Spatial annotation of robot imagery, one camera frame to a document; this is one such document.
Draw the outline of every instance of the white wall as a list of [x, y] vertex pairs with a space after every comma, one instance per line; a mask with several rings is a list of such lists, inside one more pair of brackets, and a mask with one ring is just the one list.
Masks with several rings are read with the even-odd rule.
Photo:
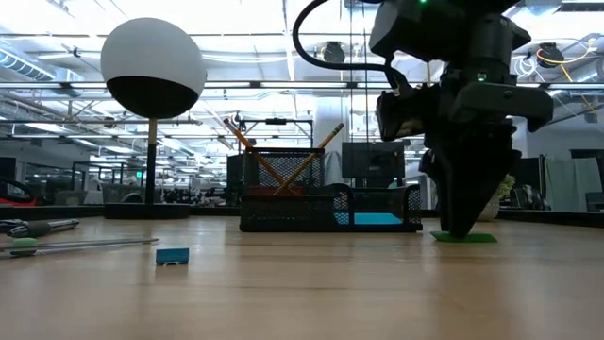
[[90, 160], [90, 149], [73, 144], [59, 144], [54, 140], [43, 140], [42, 147], [30, 142], [0, 142], [0, 157], [14, 157], [17, 162], [56, 166], [71, 169], [73, 162]]

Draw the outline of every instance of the black and white ball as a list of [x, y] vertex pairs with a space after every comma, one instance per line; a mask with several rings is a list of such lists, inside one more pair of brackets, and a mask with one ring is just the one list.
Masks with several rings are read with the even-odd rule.
[[157, 119], [188, 111], [207, 78], [193, 39], [155, 18], [118, 25], [103, 45], [101, 72], [118, 103], [142, 117]]

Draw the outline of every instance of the wooden stick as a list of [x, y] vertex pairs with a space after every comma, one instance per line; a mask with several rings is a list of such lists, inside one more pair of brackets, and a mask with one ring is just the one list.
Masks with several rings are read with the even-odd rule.
[[[318, 148], [324, 148], [326, 145], [329, 144], [329, 142], [331, 142], [331, 140], [338, 134], [340, 133], [340, 130], [342, 130], [342, 128], [344, 127], [344, 123], [340, 123], [336, 128], [333, 129], [333, 131], [331, 131], [331, 133], [329, 133], [329, 135], [325, 138], [325, 140], [323, 140], [323, 142], [321, 142], [319, 144], [319, 146], [317, 146]], [[300, 174], [302, 174], [302, 172], [304, 171], [304, 169], [306, 169], [309, 164], [312, 162], [312, 160], [314, 160], [314, 158], [317, 156], [316, 153], [312, 153], [310, 154], [306, 159], [304, 159], [302, 161], [302, 164], [300, 164], [300, 166], [298, 166], [294, 173], [292, 174], [291, 177], [289, 177], [285, 183], [281, 184], [281, 186], [278, 187], [278, 189], [275, 191], [275, 193], [273, 195], [278, 195], [279, 193], [281, 193], [282, 191], [289, 189], [288, 187], [290, 186], [290, 184], [292, 184], [295, 179], [297, 179], [298, 176], [300, 176]]]
[[[228, 130], [230, 130], [237, 137], [237, 139], [243, 145], [245, 145], [245, 147], [250, 148], [250, 149], [254, 148], [254, 146], [251, 143], [249, 143], [247, 138], [245, 138], [245, 136], [243, 136], [242, 133], [238, 129], [236, 129], [234, 126], [232, 126], [232, 124], [230, 124], [228, 119], [225, 119], [224, 123], [226, 125], [226, 128], [228, 128]], [[268, 172], [273, 177], [273, 179], [275, 179], [277, 181], [277, 183], [279, 183], [280, 186], [283, 186], [283, 183], [285, 183], [285, 180], [283, 180], [283, 177], [275, 170], [275, 168], [265, 158], [263, 158], [263, 156], [259, 155], [258, 152], [252, 151], [252, 154], [254, 155], [254, 158], [256, 158], [256, 161], [258, 161], [258, 163], [260, 163], [260, 164], [262, 164], [262, 166], [264, 166], [264, 169], [266, 169], [266, 172]]]

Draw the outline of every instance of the blue block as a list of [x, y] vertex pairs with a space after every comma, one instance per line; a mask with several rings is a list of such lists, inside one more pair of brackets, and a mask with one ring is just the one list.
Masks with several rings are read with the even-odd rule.
[[189, 249], [174, 248], [174, 249], [158, 249], [155, 253], [156, 264], [188, 264]]
[[360, 226], [399, 225], [402, 222], [391, 213], [385, 212], [356, 212], [355, 224]]

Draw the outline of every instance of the red object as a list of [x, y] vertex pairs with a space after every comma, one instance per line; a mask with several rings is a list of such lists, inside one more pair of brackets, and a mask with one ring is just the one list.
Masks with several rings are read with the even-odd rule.
[[5, 198], [0, 198], [0, 204], [8, 204], [8, 205], [11, 205], [13, 207], [35, 207], [36, 206], [36, 200], [33, 199], [31, 202], [20, 203], [20, 202], [13, 202], [13, 201], [10, 201], [10, 200], [5, 199]]
[[[266, 188], [266, 187], [251, 187], [247, 190], [247, 193], [250, 195], [259, 195], [259, 196], [270, 196], [275, 193], [277, 188]], [[301, 196], [304, 194], [304, 188], [296, 188], [290, 187], [290, 191], [283, 191], [281, 195], [296, 195]]]

